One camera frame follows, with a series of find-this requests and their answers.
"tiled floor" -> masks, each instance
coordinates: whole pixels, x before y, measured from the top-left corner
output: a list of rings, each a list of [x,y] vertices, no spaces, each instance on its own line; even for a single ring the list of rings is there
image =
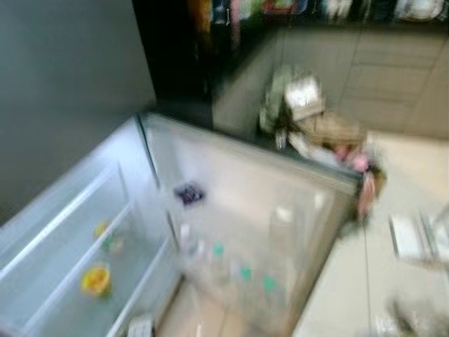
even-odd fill
[[[388,215],[438,211],[449,201],[448,144],[376,135],[388,182],[369,226],[337,241],[294,337],[368,337],[393,296],[428,300],[449,313],[445,273],[396,259]],[[159,337],[263,337],[241,317],[185,283]]]

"yellow object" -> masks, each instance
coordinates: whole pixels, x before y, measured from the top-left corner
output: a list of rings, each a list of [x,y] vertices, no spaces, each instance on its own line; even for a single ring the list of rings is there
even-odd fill
[[[109,223],[103,222],[103,223],[100,223],[97,227],[95,227],[95,231],[93,232],[93,234],[96,239],[98,237],[100,237],[101,234],[103,234],[106,231],[107,226],[109,226]]]
[[[81,290],[99,297],[111,289],[111,273],[106,263],[96,263],[85,271],[81,279]]]

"gray wall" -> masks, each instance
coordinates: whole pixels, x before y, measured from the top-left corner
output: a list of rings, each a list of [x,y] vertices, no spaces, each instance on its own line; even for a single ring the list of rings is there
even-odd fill
[[[131,0],[0,1],[0,224],[154,100]]]
[[[216,127],[247,137],[254,134],[255,125],[247,121],[257,123],[252,100],[263,95],[253,93],[249,98],[242,93],[263,87],[261,83],[269,79],[267,69],[273,68],[267,65],[271,58],[274,66],[302,64],[314,71],[323,84],[327,108],[368,128],[449,139],[444,32],[294,27],[280,31],[277,39],[256,51],[224,92],[227,103],[214,111]]]

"green bottle cap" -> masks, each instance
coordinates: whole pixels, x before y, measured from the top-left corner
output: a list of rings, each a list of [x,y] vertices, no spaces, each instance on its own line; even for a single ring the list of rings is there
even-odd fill
[[[240,269],[240,275],[241,278],[244,279],[245,281],[250,281],[251,277],[252,277],[252,271],[250,268],[241,268]]]
[[[212,252],[214,256],[217,256],[218,258],[223,256],[225,249],[223,248],[223,246],[221,244],[215,245],[214,247],[212,247]]]
[[[263,284],[264,284],[265,291],[272,291],[274,289],[274,287],[276,286],[276,280],[273,279],[272,277],[267,276],[267,277],[264,277]]]

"refrigerator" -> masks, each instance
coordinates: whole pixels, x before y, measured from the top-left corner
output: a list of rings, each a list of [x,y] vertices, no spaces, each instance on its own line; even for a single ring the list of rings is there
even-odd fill
[[[200,191],[190,204],[186,186]],[[157,327],[183,279],[291,336],[356,188],[347,172],[131,117],[0,227],[0,336],[126,336],[147,313]],[[279,209],[289,226],[273,225]],[[94,296],[83,280],[99,265]]]

